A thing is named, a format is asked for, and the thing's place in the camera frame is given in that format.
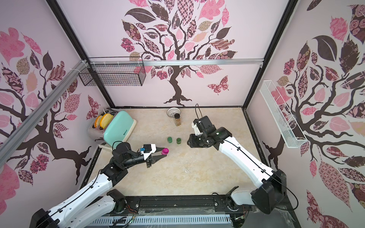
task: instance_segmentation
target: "table surface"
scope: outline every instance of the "table surface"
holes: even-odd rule
[[[254,188],[250,178],[229,157],[210,148],[190,148],[187,145],[194,133],[191,123],[196,119],[193,108],[181,108],[181,125],[166,114],[167,109],[125,109],[137,121],[127,140],[133,151],[143,144],[156,144],[169,149],[167,157],[150,168],[139,164],[128,169],[128,174],[114,186],[126,196],[205,195],[216,192],[226,194],[234,186]],[[258,160],[257,149],[252,139],[241,108],[201,108],[218,129],[225,127],[238,142]],[[97,172],[109,163],[110,150],[102,149],[93,168],[89,182]]]

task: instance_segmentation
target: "white strainer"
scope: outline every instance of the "white strainer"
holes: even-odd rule
[[[180,114],[180,113],[181,113],[181,111],[178,108],[169,108],[169,110],[167,110],[167,115],[170,118],[174,118],[175,114]]]

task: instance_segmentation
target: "butterfly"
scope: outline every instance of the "butterfly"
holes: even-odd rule
[[[225,76],[221,81],[220,81],[220,83],[219,83],[219,85],[217,85],[217,84],[209,84],[209,85],[207,85],[209,88],[211,88],[211,89],[213,89],[214,90],[214,92],[215,93],[217,93],[217,95],[219,95],[218,93],[220,93],[221,92],[221,90],[220,89],[222,89],[222,90],[229,90],[228,89],[228,84],[227,84],[227,82],[228,82],[228,75],[227,76]]]
[[[98,115],[98,109],[100,104],[98,104],[96,101],[94,101],[93,98],[90,97],[90,95],[88,95],[88,99],[89,99],[89,104],[91,106],[91,110],[88,112],[88,114],[86,115],[86,119],[91,119],[91,118],[95,118]]]

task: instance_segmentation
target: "white wire basket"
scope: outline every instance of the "white wire basket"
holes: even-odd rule
[[[174,118],[174,115],[175,114],[181,114],[181,111],[180,111],[180,109],[178,109],[178,108],[175,108],[175,107],[173,107],[173,108],[169,108],[169,110],[167,110],[167,115],[170,117],[170,118]]]
[[[272,96],[272,94],[271,94],[272,91],[276,91],[279,94],[279,97],[277,99],[274,99],[274,97]],[[298,125],[298,122],[296,121],[296,119],[295,119],[293,113],[291,112],[291,109],[287,103],[283,103],[283,105],[286,106],[286,110],[290,113],[288,115],[288,116],[290,116],[290,118],[288,118],[288,120],[287,120],[285,118],[285,116],[283,115],[283,113],[276,101],[278,99],[282,99],[282,100],[284,100],[284,99],[281,96],[280,92],[276,89],[274,82],[272,80],[264,80],[262,83],[261,89],[260,89],[260,93],[263,96],[267,106],[269,107],[269,110],[274,117],[276,125],[279,128],[279,131],[280,131],[281,135],[283,136],[283,139],[284,139],[287,147],[288,148],[298,148],[301,145],[303,145],[305,142],[307,142],[308,140],[307,140],[306,136],[304,135],[302,129]],[[298,126],[301,131],[300,136],[296,136],[290,127],[290,125],[293,125],[293,121],[295,122],[295,126]]]

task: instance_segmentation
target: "black cable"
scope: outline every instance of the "black cable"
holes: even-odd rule
[[[242,150],[241,150],[241,148],[239,148],[238,146],[236,146],[235,144],[233,144],[232,142],[230,142],[230,141],[227,141],[227,140],[224,140],[224,139],[222,139],[222,140],[217,140],[217,142],[219,142],[219,141],[225,141],[225,142],[229,142],[229,143],[231,143],[232,145],[234,145],[238,150],[240,150],[244,155],[246,155],[246,157],[248,157],[257,167],[259,167],[259,169],[261,169],[261,171],[263,172],[263,173],[266,173],[267,175],[269,175],[270,177],[271,177],[271,175],[270,174],[268,174],[263,168],[261,168],[258,164],[256,164],[256,162],[254,162],[245,152],[243,152]],[[295,210],[295,209],[297,209],[298,208],[298,206],[299,206],[299,200],[298,200],[298,198],[297,198],[297,196],[289,189],[289,188],[287,188],[285,185],[283,185],[280,181],[278,181],[277,179],[275,179],[275,178],[273,178],[276,182],[278,182],[279,184],[281,184],[283,187],[285,187],[289,192],[291,192],[292,194],[293,194],[293,196],[295,197],[295,200],[297,201],[297,206],[295,207],[295,208],[293,208],[293,209],[290,209],[290,210],[286,210],[286,211],[293,211],[293,210]]]

